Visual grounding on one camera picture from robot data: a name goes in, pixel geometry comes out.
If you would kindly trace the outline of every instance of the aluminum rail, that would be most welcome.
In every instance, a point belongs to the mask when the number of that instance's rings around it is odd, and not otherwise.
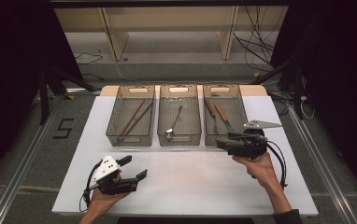
[[[21,186],[21,183],[23,182],[24,178],[26,177],[26,174],[36,157],[36,153],[39,150],[39,147],[42,143],[42,141],[45,138],[45,134],[50,126],[50,121],[53,118],[53,115],[55,114],[57,108],[59,107],[60,103],[63,101],[64,97],[63,96],[56,96],[53,100],[53,105],[51,106],[50,110],[50,115],[45,121],[43,125],[41,125],[38,128],[38,131],[36,132],[36,136],[34,137],[32,143],[28,147],[23,159],[21,160],[21,164],[19,165],[15,175],[12,177],[10,183],[7,186],[7,189],[5,190],[4,194],[0,198],[0,223],[4,221],[4,218],[7,215],[7,212],[10,208],[10,206],[13,203],[13,200],[16,197],[16,194],[18,193],[18,190]]]
[[[297,128],[298,132],[303,139],[307,151],[309,152],[310,158],[313,160],[313,163],[316,166],[316,169],[321,176],[321,180],[324,183],[324,186],[327,188],[330,197],[332,198],[334,204],[336,205],[336,209],[341,215],[342,220],[346,224],[357,224],[357,218],[353,213],[353,210],[350,206],[350,203],[347,197],[342,192],[341,187],[336,183],[336,179],[334,178],[333,174],[331,173],[326,161],[324,160],[322,154],[319,151],[315,141],[313,140],[312,136],[310,135],[306,124],[300,120],[295,112],[294,109],[289,106],[290,116]]]

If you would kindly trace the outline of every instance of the floor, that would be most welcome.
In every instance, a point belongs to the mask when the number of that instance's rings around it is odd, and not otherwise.
[[[66,35],[85,81],[95,87],[179,82],[246,84],[265,73],[259,69],[271,69],[246,52],[235,39],[230,59],[222,60],[215,33],[131,33],[122,59],[116,63],[112,61],[104,34]],[[237,35],[250,38],[250,33]],[[273,45],[277,35],[272,33],[268,44]],[[264,56],[256,46],[252,49]],[[278,92],[278,79],[276,76],[264,83],[268,92]],[[11,150],[0,162],[0,200],[21,178],[15,193],[10,195],[11,200],[5,203],[3,223],[79,222],[80,217],[62,217],[50,210],[98,92],[75,91],[78,86],[67,81],[64,84],[70,90],[65,97],[54,97],[50,92],[51,119],[44,126],[39,125],[40,102],[35,98]],[[357,223],[356,178],[336,151],[317,111],[313,113],[311,105],[303,104],[307,118],[297,120],[290,101],[281,97],[289,98],[290,93],[281,92],[280,97],[273,99],[320,213],[304,222]],[[67,138],[59,138],[64,135],[58,130],[63,119],[70,119],[66,123],[71,129]],[[26,166],[23,158],[28,157]],[[342,208],[339,206],[342,202],[348,205],[343,204]],[[273,223],[271,217],[253,220],[260,224]],[[117,217],[103,217],[98,223],[116,221]]]

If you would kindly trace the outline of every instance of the wooden stick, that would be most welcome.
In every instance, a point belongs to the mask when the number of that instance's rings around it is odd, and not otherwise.
[[[146,100],[143,100],[143,102],[141,102],[141,104],[138,106],[137,110],[135,111],[135,113],[133,114],[133,116],[129,119],[128,123],[126,124],[125,128],[122,130],[120,135],[123,135],[126,131],[126,129],[129,127],[129,124],[132,122],[132,120],[135,118],[135,115],[138,113],[138,111],[140,110],[141,106],[144,104],[144,102],[146,102]]]
[[[147,106],[147,108],[143,111],[143,113],[141,113],[140,117],[138,117],[138,119],[135,119],[135,123],[133,123],[133,125],[122,135],[126,135],[128,134],[130,131],[132,131],[132,129],[137,125],[138,121],[141,120],[141,118],[146,114],[146,112],[151,108],[153,102],[149,104],[149,106]]]

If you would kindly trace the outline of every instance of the human arm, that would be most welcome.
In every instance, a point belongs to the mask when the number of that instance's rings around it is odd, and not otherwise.
[[[275,174],[275,169],[268,152],[265,152],[264,155],[260,156],[256,160],[236,156],[233,156],[232,158],[234,161],[244,164],[248,169],[248,174],[255,176],[260,185],[265,189],[269,200],[272,203],[274,218],[277,222],[279,218],[294,217],[296,222],[292,223],[302,223],[298,210],[292,209],[286,195],[284,194],[282,186],[278,182],[278,178]]]

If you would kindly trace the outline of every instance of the white plastic part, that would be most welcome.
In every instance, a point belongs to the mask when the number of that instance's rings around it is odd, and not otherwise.
[[[96,174],[93,177],[93,181],[98,181],[99,179],[111,174],[112,172],[120,168],[119,164],[110,156],[106,155],[100,163],[99,169],[97,169]]]

